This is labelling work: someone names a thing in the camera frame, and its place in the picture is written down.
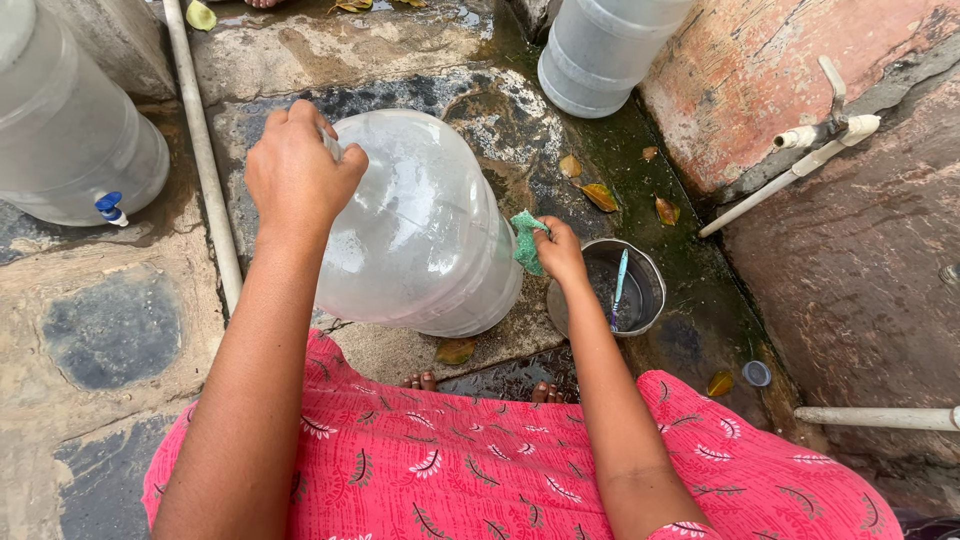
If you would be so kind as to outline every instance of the large water can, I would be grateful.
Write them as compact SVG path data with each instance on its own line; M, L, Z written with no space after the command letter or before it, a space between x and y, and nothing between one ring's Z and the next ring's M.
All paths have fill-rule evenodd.
M617 112L692 0L565 0L540 54L543 93L582 118Z
M61 21L34 0L0 0L0 199L44 221L103 225L98 201L136 212L169 167L159 131Z
M370 167L333 222L317 307L442 337L498 323L519 295L523 268L467 142L415 110L365 112L334 129L340 144L367 151Z

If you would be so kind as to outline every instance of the concrete wall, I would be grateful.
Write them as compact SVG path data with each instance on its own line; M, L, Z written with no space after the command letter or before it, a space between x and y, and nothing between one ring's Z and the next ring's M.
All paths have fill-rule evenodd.
M810 405L960 405L960 63L723 245ZM891 505L960 513L960 433L827 428Z
M177 95L164 54L166 27L143 0L37 0L134 101Z
M819 55L874 112L960 58L958 17L960 0L698 0L640 88L690 195L727 202L799 156L768 157L775 134L827 116Z

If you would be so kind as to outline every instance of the pink wall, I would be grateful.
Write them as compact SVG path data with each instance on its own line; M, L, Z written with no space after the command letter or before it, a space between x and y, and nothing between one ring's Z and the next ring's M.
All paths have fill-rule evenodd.
M824 119L830 56L850 102L909 51L960 26L960 0L698 0L640 84L691 195L759 163L786 129Z

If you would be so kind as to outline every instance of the person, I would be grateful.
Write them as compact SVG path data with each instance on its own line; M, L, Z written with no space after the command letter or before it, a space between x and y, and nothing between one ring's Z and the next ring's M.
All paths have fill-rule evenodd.
M431 392L430 372L361 377L308 329L331 224L367 167L356 144L334 161L318 128L336 138L300 100L248 154L256 256L202 398L144 479L154 538L902 538L841 464L663 372L635 382L555 217L535 240L569 305L582 405L543 382L526 404Z

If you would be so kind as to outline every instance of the yellow leaf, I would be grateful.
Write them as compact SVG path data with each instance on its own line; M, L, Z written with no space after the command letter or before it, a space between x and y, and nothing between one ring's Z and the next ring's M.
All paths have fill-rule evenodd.
M186 7L186 21L197 30L209 32L210 29L217 26L217 14L197 0L193 0Z
M731 388L733 388L733 373L718 371L713 375L713 379L707 386L707 395L711 398L722 396L730 392Z
M326 14L330 14L330 12L337 8L347 10L348 12L360 13L360 10L369 9L372 5L373 0L337 0L337 3L327 10Z
M570 154L560 160L560 172L564 173L567 178L577 178L580 173L584 172L584 167L573 157L573 154Z
M469 360L476 344L477 338L475 337L448 338L440 342L434 358L447 365L460 365Z
M612 212L620 209L620 206L616 203L616 199L613 198L613 194L610 193L610 190L607 189L605 185L602 184L587 184L587 185L576 185L584 193L587 194L589 199L593 201L593 204L599 207L604 212Z
M676 226L677 220L680 219L680 207L666 199L661 199L656 191L654 197L657 197L657 215L660 217L660 222L663 225Z

